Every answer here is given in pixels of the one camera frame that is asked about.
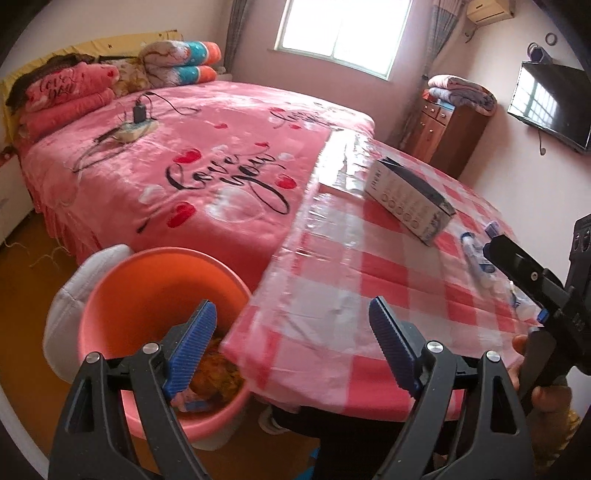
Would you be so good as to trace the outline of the person's right hand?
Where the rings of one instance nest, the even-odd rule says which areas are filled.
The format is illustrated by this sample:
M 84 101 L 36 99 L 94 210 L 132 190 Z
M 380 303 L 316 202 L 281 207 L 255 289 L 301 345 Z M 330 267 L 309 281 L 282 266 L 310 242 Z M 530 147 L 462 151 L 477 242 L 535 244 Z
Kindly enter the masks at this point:
M 524 358 L 527 347 L 527 336 L 515 336 L 512 340 L 512 346 Z M 516 390 L 520 387 L 519 374 L 524 361 L 523 358 L 516 360 L 509 368 L 509 376 Z M 532 392 L 531 400 L 534 409 L 540 413 L 568 413 L 572 402 L 572 390 L 568 385 L 536 387 Z

